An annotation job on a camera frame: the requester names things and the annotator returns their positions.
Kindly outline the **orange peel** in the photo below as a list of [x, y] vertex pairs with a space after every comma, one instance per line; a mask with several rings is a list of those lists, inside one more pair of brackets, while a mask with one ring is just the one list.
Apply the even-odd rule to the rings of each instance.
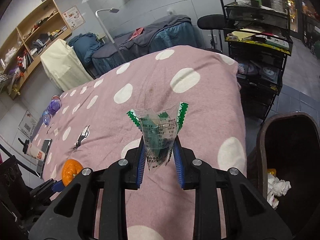
[[67, 186], [82, 170], [83, 166], [74, 159], [68, 159], [61, 172], [62, 183]]

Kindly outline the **white tissue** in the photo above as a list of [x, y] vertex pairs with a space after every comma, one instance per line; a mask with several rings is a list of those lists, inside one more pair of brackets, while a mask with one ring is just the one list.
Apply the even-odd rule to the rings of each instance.
[[268, 174], [267, 179], [267, 202], [275, 210], [279, 205], [277, 197], [285, 196], [291, 189], [289, 181], [279, 180], [272, 174]]

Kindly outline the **clear green snack wrapper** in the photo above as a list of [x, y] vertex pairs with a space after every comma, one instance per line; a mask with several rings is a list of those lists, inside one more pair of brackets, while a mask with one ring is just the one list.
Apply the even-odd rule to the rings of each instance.
[[188, 108], [188, 103], [179, 102], [159, 112], [151, 108], [134, 108], [126, 113], [143, 134], [150, 172], [155, 172], [169, 162], [174, 141], [183, 127]]

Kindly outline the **yellow plastic wrapper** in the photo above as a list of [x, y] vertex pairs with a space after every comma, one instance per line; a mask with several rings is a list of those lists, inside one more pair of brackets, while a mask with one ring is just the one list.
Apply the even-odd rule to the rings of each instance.
[[276, 169], [274, 169], [274, 168], [268, 169], [267, 172], [268, 172], [268, 174], [270, 174], [270, 175], [272, 175], [274, 177], [276, 176]]

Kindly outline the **black tablet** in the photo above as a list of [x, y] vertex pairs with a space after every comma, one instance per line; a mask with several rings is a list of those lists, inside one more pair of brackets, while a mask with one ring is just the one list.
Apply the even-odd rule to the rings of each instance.
[[44, 164], [47, 159], [47, 155], [50, 150], [52, 141], [53, 141], [52, 139], [44, 139], [43, 145], [41, 147], [41, 151], [44, 153], [44, 158], [43, 160], [37, 161], [36, 174], [38, 175], [39, 178], [43, 177]]

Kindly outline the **milk tea cup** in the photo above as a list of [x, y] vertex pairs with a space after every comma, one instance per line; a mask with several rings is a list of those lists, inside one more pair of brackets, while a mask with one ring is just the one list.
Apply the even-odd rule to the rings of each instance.
[[44, 153], [35, 144], [31, 143], [29, 140], [22, 141], [18, 138], [18, 141], [23, 145], [23, 153], [31, 156], [37, 160], [43, 160]]

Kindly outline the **pink polka dot blanket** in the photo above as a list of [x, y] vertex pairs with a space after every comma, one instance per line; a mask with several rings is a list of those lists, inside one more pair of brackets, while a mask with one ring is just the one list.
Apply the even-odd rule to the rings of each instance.
[[212, 167], [246, 172], [245, 119], [230, 57], [175, 46], [122, 64], [61, 95], [61, 109], [33, 142], [52, 140], [44, 180], [69, 159], [102, 170], [144, 139], [141, 188], [126, 193], [129, 239], [192, 239], [195, 192], [181, 189], [168, 147], [173, 137]]

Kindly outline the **small blue bottle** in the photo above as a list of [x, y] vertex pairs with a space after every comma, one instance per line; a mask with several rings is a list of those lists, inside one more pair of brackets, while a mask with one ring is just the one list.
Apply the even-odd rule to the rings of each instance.
[[48, 112], [48, 110], [46, 109], [43, 114], [42, 114], [42, 120], [43, 120], [43, 123], [48, 126], [49, 123], [50, 123], [50, 120], [51, 120], [52, 116], [51, 114]]

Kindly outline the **purple mask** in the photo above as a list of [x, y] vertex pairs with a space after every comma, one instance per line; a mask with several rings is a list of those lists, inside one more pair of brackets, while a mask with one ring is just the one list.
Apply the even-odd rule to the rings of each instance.
[[61, 108], [61, 106], [62, 102], [60, 97], [58, 95], [54, 95], [49, 106], [47, 107], [47, 111], [49, 114], [55, 115], [57, 111]]

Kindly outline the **cream cloth on chair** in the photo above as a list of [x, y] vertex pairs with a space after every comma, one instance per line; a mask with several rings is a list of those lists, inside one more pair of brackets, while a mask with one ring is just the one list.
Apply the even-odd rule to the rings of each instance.
[[55, 40], [40, 59], [49, 80], [64, 92], [93, 80], [65, 40]]

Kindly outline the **blue clothes pile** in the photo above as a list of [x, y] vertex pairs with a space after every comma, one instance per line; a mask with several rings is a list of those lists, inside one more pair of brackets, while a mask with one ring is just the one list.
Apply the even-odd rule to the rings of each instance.
[[77, 57], [84, 67], [88, 67], [92, 63], [93, 54], [103, 46], [97, 35], [94, 33], [79, 34], [73, 37], [68, 45], [73, 47]]

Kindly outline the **red cloth on bed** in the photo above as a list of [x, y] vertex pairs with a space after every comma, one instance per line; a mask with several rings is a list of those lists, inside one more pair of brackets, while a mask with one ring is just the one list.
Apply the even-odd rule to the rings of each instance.
[[144, 31], [144, 27], [137, 28], [133, 34], [130, 36], [129, 41], [132, 41], [134, 38], [138, 37]]

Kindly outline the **dark blue massage bed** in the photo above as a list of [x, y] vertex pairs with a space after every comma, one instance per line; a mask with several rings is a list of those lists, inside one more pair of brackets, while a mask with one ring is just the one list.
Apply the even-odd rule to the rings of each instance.
[[198, 47], [191, 18], [187, 15], [164, 16], [144, 26], [138, 36], [132, 37], [133, 34], [117, 36], [114, 43], [107, 42], [92, 55], [98, 76], [126, 62], [167, 48], [180, 45]]

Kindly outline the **wooden wall cabinet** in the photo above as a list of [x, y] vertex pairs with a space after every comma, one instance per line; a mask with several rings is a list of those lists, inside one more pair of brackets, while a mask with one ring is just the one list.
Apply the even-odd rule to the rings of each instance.
[[12, 85], [9, 96], [15, 99], [41, 63], [40, 56], [57, 39], [66, 40], [72, 31], [54, 0], [44, 0], [24, 18], [1, 46], [1, 73], [13, 74], [21, 58], [26, 59], [26, 70]]

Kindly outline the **wall poster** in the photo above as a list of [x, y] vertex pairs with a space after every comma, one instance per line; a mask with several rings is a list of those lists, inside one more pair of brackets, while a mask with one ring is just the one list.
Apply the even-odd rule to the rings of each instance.
[[85, 23], [85, 20], [76, 5], [63, 12], [62, 16], [72, 31]]

